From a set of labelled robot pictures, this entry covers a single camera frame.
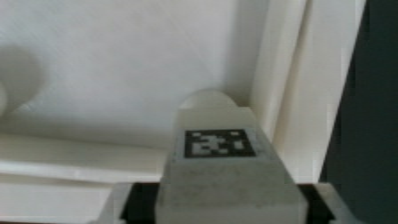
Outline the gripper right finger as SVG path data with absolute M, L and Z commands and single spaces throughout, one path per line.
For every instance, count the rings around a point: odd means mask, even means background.
M 306 224 L 366 224 L 356 217 L 331 183 L 299 185 L 309 208 Z

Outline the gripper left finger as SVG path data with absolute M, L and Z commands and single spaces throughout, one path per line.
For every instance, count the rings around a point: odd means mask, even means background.
M 160 183 L 118 183 L 98 218 L 89 224 L 157 224 L 155 203 Z

